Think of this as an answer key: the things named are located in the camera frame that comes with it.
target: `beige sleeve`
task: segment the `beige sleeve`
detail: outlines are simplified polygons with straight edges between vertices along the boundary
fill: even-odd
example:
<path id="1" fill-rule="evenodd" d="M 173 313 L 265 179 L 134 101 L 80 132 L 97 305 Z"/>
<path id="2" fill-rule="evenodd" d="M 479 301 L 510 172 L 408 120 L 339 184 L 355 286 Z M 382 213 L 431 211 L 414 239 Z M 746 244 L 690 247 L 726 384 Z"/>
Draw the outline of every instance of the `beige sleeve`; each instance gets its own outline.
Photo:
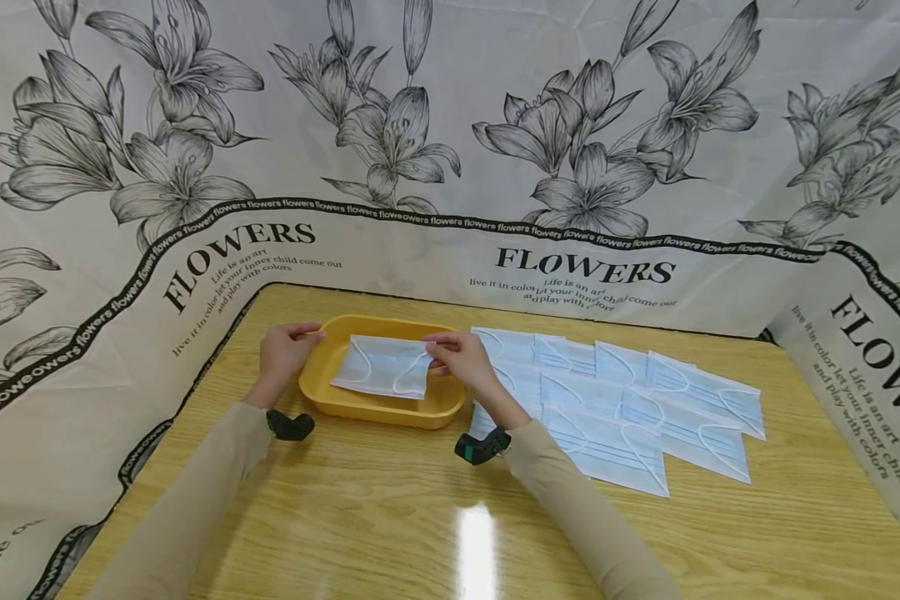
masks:
<path id="1" fill-rule="evenodd" d="M 511 473 L 557 522 L 605 598 L 675 600 L 677 586 L 622 514 L 537 421 L 507 432 Z"/>
<path id="2" fill-rule="evenodd" d="M 204 546 L 244 476 L 267 456 L 271 438 L 266 411 L 243 402 L 231 406 L 122 545 L 87 600 L 186 598 Z"/>

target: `wooden table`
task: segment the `wooden table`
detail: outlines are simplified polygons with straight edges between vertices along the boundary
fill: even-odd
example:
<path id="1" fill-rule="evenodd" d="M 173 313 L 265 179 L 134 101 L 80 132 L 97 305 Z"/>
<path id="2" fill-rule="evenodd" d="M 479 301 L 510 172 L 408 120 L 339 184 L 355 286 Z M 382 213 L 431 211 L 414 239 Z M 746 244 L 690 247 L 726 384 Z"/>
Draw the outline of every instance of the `wooden table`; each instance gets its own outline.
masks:
<path id="1" fill-rule="evenodd" d="M 672 497 L 597 482 L 676 577 L 685 598 L 900 599 L 900 528 L 796 368 L 765 342 L 271 286 L 59 596 L 82 598 L 193 449 L 257 374 L 269 326 L 344 313 L 594 339 L 763 390 L 767 441 L 746 438 L 753 485 L 666 456 Z M 439 431 L 309 411 L 303 443 L 275 442 L 206 551 L 192 598 L 597 598 L 583 564 L 502 460 L 453 453 L 470 409 Z"/>

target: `person's left hand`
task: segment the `person's left hand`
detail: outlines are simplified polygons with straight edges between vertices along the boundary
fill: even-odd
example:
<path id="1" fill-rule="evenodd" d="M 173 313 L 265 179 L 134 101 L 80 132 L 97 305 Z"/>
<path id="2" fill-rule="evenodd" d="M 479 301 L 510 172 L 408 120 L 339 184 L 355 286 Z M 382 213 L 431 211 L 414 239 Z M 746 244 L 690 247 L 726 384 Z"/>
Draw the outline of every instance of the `person's left hand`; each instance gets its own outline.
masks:
<path id="1" fill-rule="evenodd" d="M 260 341 L 260 377 L 244 402 L 273 408 L 294 375 L 306 364 L 311 350 L 323 340 L 319 328 L 318 322 L 294 322 L 269 328 Z"/>

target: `surgical face mask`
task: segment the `surgical face mask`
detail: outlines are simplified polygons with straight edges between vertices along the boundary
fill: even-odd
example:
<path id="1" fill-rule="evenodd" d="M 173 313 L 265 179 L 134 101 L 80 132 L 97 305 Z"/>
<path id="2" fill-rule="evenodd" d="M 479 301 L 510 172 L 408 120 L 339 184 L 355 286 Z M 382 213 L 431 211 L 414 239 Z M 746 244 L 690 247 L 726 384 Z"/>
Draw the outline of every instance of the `surgical face mask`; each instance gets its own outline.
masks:
<path id="1" fill-rule="evenodd" d="M 331 384 L 355 392 L 421 400 L 429 367 L 424 342 L 351 335 L 347 356 Z"/>
<path id="2" fill-rule="evenodd" d="M 543 418 L 543 400 L 540 396 L 540 372 L 533 367 L 519 365 L 515 362 L 496 361 L 493 371 L 513 399 L 527 411 L 530 418 L 540 421 Z M 470 423 L 470 435 L 484 438 L 496 428 L 488 412 L 479 403 L 474 404 L 473 421 Z"/>
<path id="3" fill-rule="evenodd" d="M 751 482 L 743 435 L 735 425 L 667 402 L 658 393 L 633 390 L 627 390 L 617 418 L 658 431 L 660 448 L 666 454 L 737 481 Z"/>
<path id="4" fill-rule="evenodd" d="M 543 424 L 590 478 L 670 498 L 660 437 L 632 423 L 543 406 Z"/>
<path id="5" fill-rule="evenodd" d="M 490 362 L 506 360 L 509 362 L 533 365 L 533 339 L 538 334 L 525 331 L 509 331 L 507 329 L 490 329 L 487 327 L 472 327 L 471 333 L 475 333 L 483 347 L 487 349 Z M 557 336 L 548 335 L 545 338 L 558 340 Z"/>
<path id="6" fill-rule="evenodd" d="M 540 374 L 540 398 L 548 406 L 615 418 L 624 400 L 625 387 L 571 373 Z"/>
<path id="7" fill-rule="evenodd" d="M 565 339 L 551 339 L 537 335 L 533 340 L 533 348 L 537 350 L 534 364 L 595 378 L 597 375 L 594 349 L 586 343 L 571 342 Z"/>
<path id="8" fill-rule="evenodd" d="M 662 354 L 656 354 L 661 360 L 670 361 L 688 368 L 697 368 L 690 362 L 680 362 Z M 606 379 L 614 383 L 626 385 L 647 385 L 646 352 L 636 352 L 628 347 L 614 346 L 612 343 L 596 343 L 597 379 Z"/>
<path id="9" fill-rule="evenodd" d="M 732 379 L 660 358 L 655 352 L 647 360 L 647 387 L 688 408 L 707 412 L 738 425 L 749 436 L 766 440 L 760 390 Z"/>

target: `white ear loop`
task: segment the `white ear loop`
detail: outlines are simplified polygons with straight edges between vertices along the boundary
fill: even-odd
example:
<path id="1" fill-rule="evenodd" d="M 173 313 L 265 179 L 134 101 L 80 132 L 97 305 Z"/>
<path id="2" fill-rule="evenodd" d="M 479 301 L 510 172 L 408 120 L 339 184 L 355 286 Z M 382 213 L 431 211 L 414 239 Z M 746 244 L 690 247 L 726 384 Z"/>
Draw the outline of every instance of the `white ear loop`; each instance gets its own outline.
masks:
<path id="1" fill-rule="evenodd" d="M 606 346 L 603 346 L 603 344 L 600 342 L 597 342 L 597 349 L 603 350 L 605 353 L 609 354 L 613 358 L 616 358 L 618 361 L 620 361 L 622 364 L 624 364 L 624 367 L 627 368 L 627 371 L 631 372 L 631 380 L 629 380 L 629 383 L 631 383 L 631 384 L 636 383 L 636 373 L 633 371 L 633 367 L 629 366 L 629 362 L 625 361 L 624 359 L 621 359 L 619 354 L 616 354 L 612 349 L 610 349 Z"/>
<path id="2" fill-rule="evenodd" d="M 710 428 L 710 429 L 730 429 L 733 431 L 740 431 L 740 429 L 732 427 L 732 426 L 728 426 L 728 425 L 716 425 L 716 424 L 708 423 L 708 424 L 701 425 L 697 429 L 697 437 L 700 438 L 700 443 L 703 444 L 703 447 L 706 448 L 710 452 L 710 454 L 713 454 L 714 456 L 716 456 L 717 460 L 719 460 L 721 463 L 723 463 L 723 465 L 727 465 L 728 467 L 735 470 L 736 473 L 740 473 L 741 478 L 746 479 L 747 483 L 750 483 L 751 479 L 749 479 L 748 474 L 746 474 L 745 472 L 742 472 L 742 470 L 740 470 L 739 468 L 736 468 L 735 465 L 732 465 L 730 462 L 727 461 L 727 459 L 724 459 L 723 456 L 721 456 L 720 454 L 717 454 L 716 451 L 710 447 L 710 444 L 707 443 L 707 439 L 705 437 L 703 437 L 703 430 L 708 429 L 708 428 Z"/>
<path id="3" fill-rule="evenodd" d="M 560 353 L 558 352 L 558 350 L 557 350 L 555 347 L 550 346 L 550 342 L 547 342 L 546 338 L 543 338 L 543 337 L 538 336 L 538 335 L 533 336 L 533 342 L 534 342 L 534 343 L 536 343 L 538 340 L 539 340 L 540 342 L 543 342 L 543 345 L 544 345 L 544 346 L 546 346 L 547 348 L 550 348 L 550 349 L 551 349 L 551 352 L 553 353 L 553 356 L 556 356 L 556 358 L 559 358 L 560 360 L 563 360 L 563 361 L 567 364 L 567 372 L 568 372 L 568 373 L 570 373 L 570 372 L 573 370 L 573 363 L 570 362 L 570 360 L 569 360 L 566 356 L 564 356 L 563 354 L 560 354 Z"/>
<path id="4" fill-rule="evenodd" d="M 666 367 L 666 368 L 669 368 L 670 371 L 672 371 L 672 372 L 676 373 L 677 375 L 679 375 L 680 379 L 683 379 L 683 387 L 679 387 L 677 390 L 667 390 L 667 389 L 658 389 L 657 387 L 647 387 L 647 390 L 651 390 L 651 391 L 654 391 L 654 392 L 673 392 L 673 393 L 676 393 L 676 392 L 686 392 L 687 390 L 690 389 L 690 380 L 688 379 L 688 377 L 686 377 L 686 375 L 684 375 L 682 372 L 677 371 L 677 368 L 676 368 L 676 367 L 673 367 L 672 365 L 668 365 L 666 361 L 660 360 L 659 358 L 654 359 L 653 356 L 650 356 L 650 357 L 647 359 L 647 370 L 648 370 L 648 368 L 650 368 L 650 362 L 649 362 L 649 361 L 652 361 L 652 360 L 657 360 L 657 362 L 658 362 L 661 366 L 664 366 L 664 367 Z"/>
<path id="5" fill-rule="evenodd" d="M 746 394 L 748 394 L 748 396 L 758 396 L 758 394 L 756 394 L 754 392 L 746 392 L 746 391 L 740 391 L 740 390 L 717 390 L 717 398 L 720 398 L 720 403 L 723 405 L 723 408 L 726 408 L 728 411 L 732 412 L 734 415 L 739 417 L 740 421 L 745 422 L 747 425 L 749 425 L 749 427 L 753 430 L 753 433 L 759 434 L 760 428 L 758 426 L 756 426 L 754 423 L 749 421 L 748 418 L 741 415 L 740 412 L 737 412 L 737 411 L 733 410 L 732 408 L 730 408 L 730 405 L 727 402 L 727 399 L 725 397 L 723 397 L 724 392 L 746 393 Z"/>
<path id="6" fill-rule="evenodd" d="M 490 337 L 493 338 L 493 341 L 494 341 L 494 342 L 499 343 L 499 345 L 500 345 L 500 352 L 497 352 L 497 355 L 496 355 L 496 356 L 493 356 L 492 358 L 490 358 L 490 360 L 496 360 L 496 359 L 499 359 L 499 358 L 503 355 L 503 353 L 504 353 L 504 342 L 501 342 L 501 341 L 500 341 L 500 338 L 498 338 L 498 337 L 493 333 L 493 331 L 488 331 L 487 329 L 482 329 L 482 328 L 480 328 L 480 327 L 478 327 L 477 330 L 480 331 L 480 333 L 486 333 L 488 336 L 490 336 Z"/>
<path id="7" fill-rule="evenodd" d="M 555 413 L 557 413 L 557 415 L 559 415 L 560 417 L 563 417 L 564 421 L 570 423 L 572 425 L 572 428 L 579 431 L 581 437 L 583 438 L 583 445 L 581 447 L 574 448 L 572 450 L 563 450 L 563 451 L 567 454 L 580 453 L 580 451 L 583 450 L 584 448 L 586 448 L 588 446 L 588 444 L 590 443 L 590 437 L 588 437 L 588 435 L 586 433 L 584 433 L 584 431 L 580 428 L 580 425 L 577 425 L 575 422 L 573 422 L 573 420 L 570 417 L 564 415 L 562 410 L 558 409 L 556 406 L 551 406 L 550 408 Z"/>
<path id="8" fill-rule="evenodd" d="M 341 383 L 363 383 L 370 378 L 370 373 L 373 373 L 373 365 L 370 364 L 370 359 L 367 356 L 367 353 L 363 351 L 363 348 L 360 347 L 359 343 L 356 343 L 353 338 L 350 338 L 350 345 L 357 350 L 357 353 L 363 357 L 363 361 L 367 363 L 367 374 L 363 375 L 360 379 L 338 379 Z"/>
<path id="9" fill-rule="evenodd" d="M 640 456 L 640 453 L 638 451 L 636 451 L 636 448 L 633 447 L 633 444 L 631 442 L 629 442 L 629 440 L 627 439 L 627 430 L 629 428 L 637 429 L 638 431 L 644 431 L 646 433 L 650 433 L 650 432 L 648 432 L 646 429 L 644 429 L 640 425 L 634 425 L 631 423 L 621 423 L 621 425 L 620 425 L 620 436 L 622 438 L 624 438 L 624 443 L 627 444 L 627 448 L 629 448 L 629 451 L 631 451 L 631 453 L 633 453 L 633 456 L 636 457 L 636 460 L 640 461 L 641 465 L 643 465 L 647 469 L 647 471 L 650 472 L 650 474 L 653 478 L 653 481 L 657 482 L 657 485 L 660 486 L 661 490 L 663 490 L 664 492 L 669 494 L 670 488 L 667 487 L 667 482 L 661 480 L 658 477 L 657 472 L 654 472 L 654 470 L 652 468 L 650 468 L 650 465 L 647 464 L 647 461 L 643 460 L 643 457 Z"/>
<path id="10" fill-rule="evenodd" d="M 407 373 L 410 373 L 411 371 L 413 371 L 413 367 L 417 366 L 417 363 L 420 362 L 421 358 L 424 358 L 424 356 L 429 356 L 429 355 L 430 354 L 428 352 L 424 352 L 423 354 L 420 354 L 419 356 L 417 356 L 417 360 L 414 360 L 413 362 L 411 362 L 410 367 L 406 367 L 403 372 L 401 372 L 399 375 L 397 375 L 397 377 L 395 379 L 393 379 L 393 385 L 391 386 L 393 393 L 410 393 L 410 392 L 417 391 L 417 390 L 414 390 L 413 387 L 407 387 L 406 390 L 400 391 L 400 390 L 396 389 L 396 384 L 398 384 L 398 381 L 400 381 L 400 379 L 403 379 Z"/>
<path id="11" fill-rule="evenodd" d="M 565 383 L 563 383 L 563 381 L 559 381 L 559 380 L 557 380 L 557 379 L 553 379 L 552 377 L 550 377 L 550 375 L 548 375 L 548 374 L 546 374 L 546 373 L 540 373 L 540 377 L 543 377 L 543 378 L 546 378 L 546 379 L 550 379 L 551 381 L 553 381 L 553 383 L 556 383 L 558 386 L 562 387 L 564 390 L 566 390 L 566 391 L 572 393 L 572 396 L 575 397 L 575 398 L 577 399 L 577 402 L 578 402 L 578 403 L 583 404 L 583 398 L 580 397 L 580 394 L 578 394 L 578 393 L 574 392 L 573 390 L 571 390 L 570 387 L 568 387 L 568 385 L 566 385 Z"/>
<path id="12" fill-rule="evenodd" d="M 508 372 L 504 371 L 500 367 L 493 367 L 493 371 L 500 373 L 503 377 L 507 378 L 509 382 L 511 382 L 511 389 L 509 389 L 508 391 L 510 393 L 516 393 L 516 381 L 513 380 L 513 377 L 511 377 Z"/>
<path id="13" fill-rule="evenodd" d="M 627 389 L 632 390 L 633 393 L 636 393 L 640 398 L 647 400 L 648 403 L 652 403 L 653 406 L 657 407 L 657 410 L 660 412 L 660 421 L 658 421 L 656 425 L 653 425 L 653 429 L 659 429 L 663 425 L 663 423 L 666 421 L 666 418 L 667 418 L 665 412 L 663 411 L 663 405 L 661 405 L 659 402 L 657 402 L 656 399 L 653 399 L 648 396 L 644 396 L 644 394 L 640 393 L 639 390 L 635 389 L 635 387 L 628 387 Z M 617 407 L 617 415 L 618 416 L 622 414 L 622 411 L 624 409 L 624 403 L 626 401 L 627 401 L 627 398 L 625 396 L 624 399 L 622 400 L 622 402 L 620 402 L 620 406 Z"/>

